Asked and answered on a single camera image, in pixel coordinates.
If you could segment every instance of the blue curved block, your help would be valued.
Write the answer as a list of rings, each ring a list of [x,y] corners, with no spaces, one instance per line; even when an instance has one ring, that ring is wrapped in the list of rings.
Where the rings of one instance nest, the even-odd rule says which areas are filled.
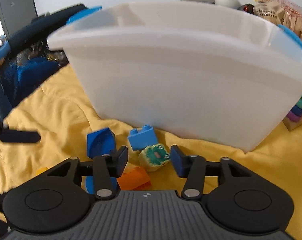
[[[116,151],[115,136],[109,127],[87,134],[87,156],[91,159],[112,150]]]

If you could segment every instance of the wooden base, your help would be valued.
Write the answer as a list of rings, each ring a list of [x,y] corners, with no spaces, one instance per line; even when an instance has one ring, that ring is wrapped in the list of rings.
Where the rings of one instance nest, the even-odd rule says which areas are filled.
[[[299,122],[293,122],[290,119],[288,119],[287,117],[284,117],[284,119],[282,121],[289,131],[292,131],[294,128],[299,127],[302,124],[302,119],[299,120]]]

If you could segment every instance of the gray refrigerator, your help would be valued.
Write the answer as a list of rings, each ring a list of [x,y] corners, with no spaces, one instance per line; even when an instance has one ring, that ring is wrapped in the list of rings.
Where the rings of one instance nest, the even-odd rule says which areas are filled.
[[[0,22],[7,38],[36,17],[34,0],[0,0]]]

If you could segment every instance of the plastic bag of snacks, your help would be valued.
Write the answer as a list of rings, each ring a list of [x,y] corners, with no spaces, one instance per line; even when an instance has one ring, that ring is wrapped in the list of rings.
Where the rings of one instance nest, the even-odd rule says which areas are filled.
[[[302,40],[302,8],[289,0],[255,0],[254,14],[290,28]]]

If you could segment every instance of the gray gripper base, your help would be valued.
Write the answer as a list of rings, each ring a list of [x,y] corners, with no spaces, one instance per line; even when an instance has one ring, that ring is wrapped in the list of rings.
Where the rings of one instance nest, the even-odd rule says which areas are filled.
[[[5,240],[292,240],[284,232],[243,236],[213,223],[197,202],[180,199],[174,190],[121,191],[95,203],[73,228],[33,236],[11,231]]]

